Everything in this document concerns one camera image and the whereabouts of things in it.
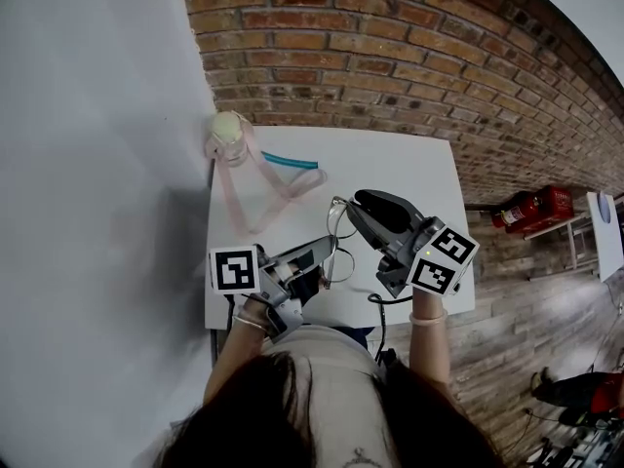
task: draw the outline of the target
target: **brick wall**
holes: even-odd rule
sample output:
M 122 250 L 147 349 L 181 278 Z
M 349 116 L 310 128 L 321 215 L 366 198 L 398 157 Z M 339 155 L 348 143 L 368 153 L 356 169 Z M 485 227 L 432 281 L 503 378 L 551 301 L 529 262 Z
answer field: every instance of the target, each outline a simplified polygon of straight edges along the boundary
M 547 183 L 624 192 L 624 91 L 547 0 L 186 5 L 219 109 L 446 139 L 467 204 Z

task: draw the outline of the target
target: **red fire extinguisher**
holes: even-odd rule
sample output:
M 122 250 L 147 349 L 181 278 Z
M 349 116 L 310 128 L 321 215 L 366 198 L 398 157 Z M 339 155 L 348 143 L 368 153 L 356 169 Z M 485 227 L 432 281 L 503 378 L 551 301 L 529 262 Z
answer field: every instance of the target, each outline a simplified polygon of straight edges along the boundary
M 528 216 L 534 216 L 539 211 L 541 200 L 535 195 L 528 195 L 519 202 L 516 202 L 513 207 L 508 210 L 502 210 L 491 217 L 491 222 L 494 227 L 504 227 L 505 225 L 511 225 L 518 220 L 527 218 Z

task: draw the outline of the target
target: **white wall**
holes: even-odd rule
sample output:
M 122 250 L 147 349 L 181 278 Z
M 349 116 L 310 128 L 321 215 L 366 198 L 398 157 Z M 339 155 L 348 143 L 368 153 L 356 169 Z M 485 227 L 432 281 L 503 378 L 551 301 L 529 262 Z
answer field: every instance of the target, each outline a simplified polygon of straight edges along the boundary
M 578 26 L 624 84 L 624 0 L 550 0 Z
M 210 371 L 183 1 L 0 0 L 0 37 L 0 457 L 130 466 Z

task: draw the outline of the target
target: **pink ribbon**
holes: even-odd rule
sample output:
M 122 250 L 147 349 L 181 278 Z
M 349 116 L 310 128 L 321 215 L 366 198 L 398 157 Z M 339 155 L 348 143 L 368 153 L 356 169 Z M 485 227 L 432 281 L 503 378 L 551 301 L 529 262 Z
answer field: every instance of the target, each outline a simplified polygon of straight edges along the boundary
M 262 151 L 255 140 L 254 127 L 252 124 L 243 116 L 239 115 L 239 117 L 241 119 L 243 139 L 247 144 L 247 149 L 252 156 L 257 169 L 271 184 L 271 187 L 275 189 L 277 194 L 254 227 L 249 227 L 247 223 L 241 201 L 239 200 L 236 189 L 234 188 L 234 181 L 232 180 L 232 175 L 230 174 L 230 167 L 228 166 L 227 161 L 225 161 L 225 159 L 218 154 L 217 146 L 213 137 L 210 137 L 206 142 L 206 156 L 209 159 L 214 159 L 216 164 L 216 169 L 221 179 L 221 184 L 223 185 L 225 206 L 227 207 L 230 217 L 232 218 L 234 229 L 240 237 L 246 237 L 250 234 L 255 235 L 262 232 L 273 220 L 275 220 L 275 218 L 277 218 L 289 202 L 294 201 L 312 189 L 323 185 L 327 181 L 328 176 L 323 170 L 320 169 L 305 170 L 298 174 L 290 184 L 284 183 L 280 176 L 277 175 L 275 170 L 273 170 L 269 163 L 264 159 Z

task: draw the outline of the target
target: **black and white marker cube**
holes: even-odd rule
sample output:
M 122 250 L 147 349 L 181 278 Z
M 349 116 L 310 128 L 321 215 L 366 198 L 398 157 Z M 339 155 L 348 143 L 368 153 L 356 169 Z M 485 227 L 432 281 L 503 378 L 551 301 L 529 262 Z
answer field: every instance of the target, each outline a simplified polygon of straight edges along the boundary
M 416 254 L 408 284 L 429 293 L 453 293 L 478 249 L 479 243 L 470 236 L 445 226 Z
M 211 248 L 210 258 L 215 293 L 260 293 L 255 246 Z

